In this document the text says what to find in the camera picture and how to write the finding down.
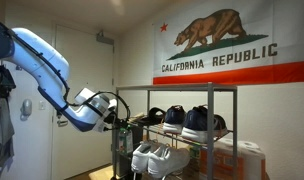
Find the white robotic arm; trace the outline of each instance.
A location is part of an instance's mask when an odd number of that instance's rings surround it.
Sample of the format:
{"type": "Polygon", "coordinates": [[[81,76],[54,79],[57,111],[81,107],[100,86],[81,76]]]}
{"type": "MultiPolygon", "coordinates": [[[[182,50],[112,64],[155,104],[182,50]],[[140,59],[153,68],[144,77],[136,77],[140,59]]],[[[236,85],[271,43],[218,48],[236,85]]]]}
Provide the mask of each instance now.
{"type": "Polygon", "coordinates": [[[82,104],[74,110],[62,95],[69,90],[69,64],[51,45],[24,28],[8,29],[0,23],[0,59],[10,61],[31,74],[41,95],[78,130],[102,127],[103,120],[115,109],[116,100],[84,88],[75,98],[82,104]]]}

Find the ceiling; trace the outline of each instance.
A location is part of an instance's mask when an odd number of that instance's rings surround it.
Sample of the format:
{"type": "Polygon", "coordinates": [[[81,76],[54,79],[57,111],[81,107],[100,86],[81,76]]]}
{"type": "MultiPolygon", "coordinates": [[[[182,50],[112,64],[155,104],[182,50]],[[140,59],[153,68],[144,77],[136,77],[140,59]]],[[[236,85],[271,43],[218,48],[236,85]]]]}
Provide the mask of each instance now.
{"type": "Polygon", "coordinates": [[[120,35],[165,8],[188,0],[7,0],[120,35]]]}

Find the metal shelf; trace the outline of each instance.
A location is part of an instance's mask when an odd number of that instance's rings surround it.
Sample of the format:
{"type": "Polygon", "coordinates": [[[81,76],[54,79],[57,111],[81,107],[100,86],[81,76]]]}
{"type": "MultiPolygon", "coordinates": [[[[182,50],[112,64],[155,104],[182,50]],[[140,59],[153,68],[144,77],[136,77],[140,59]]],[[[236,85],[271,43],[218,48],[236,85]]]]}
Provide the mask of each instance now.
{"type": "MultiPolygon", "coordinates": [[[[121,91],[147,91],[147,110],[150,109],[150,98],[152,91],[205,91],[207,92],[207,127],[208,127],[208,142],[206,145],[207,153],[207,177],[213,179],[213,149],[214,149],[214,138],[213,138],[213,121],[214,121],[214,93],[215,92],[231,92],[233,94],[233,128],[230,132],[233,132],[233,179],[237,180],[237,86],[222,85],[216,83],[200,83],[200,84],[173,84],[173,85],[145,85],[145,86],[123,86],[117,87],[116,92],[119,95],[121,91]]],[[[180,138],[176,138],[184,143],[191,143],[184,141],[180,138]]]]}
{"type": "MultiPolygon", "coordinates": [[[[153,126],[141,126],[139,123],[136,123],[136,122],[129,122],[128,124],[132,125],[132,126],[140,127],[140,128],[142,128],[146,131],[153,132],[155,134],[161,135],[162,137],[167,137],[167,138],[173,139],[175,141],[180,141],[180,142],[185,143],[185,144],[189,144],[189,145],[192,145],[192,146],[197,146],[197,147],[200,147],[202,149],[207,149],[207,144],[202,144],[202,143],[198,143],[198,142],[195,142],[195,141],[184,139],[179,134],[164,133],[163,130],[161,130],[162,126],[163,126],[163,123],[158,124],[158,125],[153,125],[153,126]]],[[[233,133],[233,131],[228,130],[228,133],[225,134],[224,136],[228,135],[229,133],[233,133]]],[[[223,138],[224,136],[215,137],[213,139],[214,139],[214,141],[217,141],[220,138],[223,138]]]]}

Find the white wall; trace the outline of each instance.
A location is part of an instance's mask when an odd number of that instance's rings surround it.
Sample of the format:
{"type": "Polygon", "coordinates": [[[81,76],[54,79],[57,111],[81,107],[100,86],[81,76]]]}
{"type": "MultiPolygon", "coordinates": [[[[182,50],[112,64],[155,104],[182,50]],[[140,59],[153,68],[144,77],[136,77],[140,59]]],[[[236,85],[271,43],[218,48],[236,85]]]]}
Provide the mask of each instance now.
{"type": "MultiPolygon", "coordinates": [[[[122,37],[119,86],[152,84],[153,22],[180,6],[157,14],[122,37]]],[[[180,103],[187,111],[206,102],[204,94],[199,94],[204,98],[189,93],[177,95],[159,94],[153,105],[166,110],[180,103]]],[[[132,115],[146,112],[144,93],[126,98],[132,115]]],[[[221,114],[231,128],[229,96],[223,93],[215,99],[215,113],[221,114]]],[[[257,143],[265,153],[267,173],[272,180],[304,179],[304,83],[239,86],[238,125],[238,139],[257,143]]]]}

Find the sneaker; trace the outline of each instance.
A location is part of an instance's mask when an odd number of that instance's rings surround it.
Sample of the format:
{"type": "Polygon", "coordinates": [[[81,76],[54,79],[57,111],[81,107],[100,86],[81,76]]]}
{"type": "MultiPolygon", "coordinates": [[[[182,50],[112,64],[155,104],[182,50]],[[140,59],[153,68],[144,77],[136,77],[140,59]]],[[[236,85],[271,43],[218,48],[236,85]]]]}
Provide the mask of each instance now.
{"type": "Polygon", "coordinates": [[[149,110],[148,116],[144,116],[136,122],[141,126],[153,126],[161,124],[165,117],[166,112],[160,108],[153,107],[149,110]]]}
{"type": "MultiPolygon", "coordinates": [[[[228,133],[224,119],[214,114],[213,137],[222,137],[228,133]]],[[[204,106],[194,107],[187,113],[182,138],[207,143],[207,108],[204,106]]]]}
{"type": "Polygon", "coordinates": [[[135,173],[143,173],[147,171],[148,160],[158,145],[153,141],[144,141],[138,148],[135,149],[132,156],[131,169],[135,173]]]}
{"type": "Polygon", "coordinates": [[[163,124],[164,133],[181,134],[183,122],[185,119],[185,111],[182,106],[171,106],[166,114],[163,124]]]}
{"type": "Polygon", "coordinates": [[[189,161],[190,155],[187,149],[160,146],[150,155],[148,172],[153,178],[162,178],[184,168],[189,161]]]}

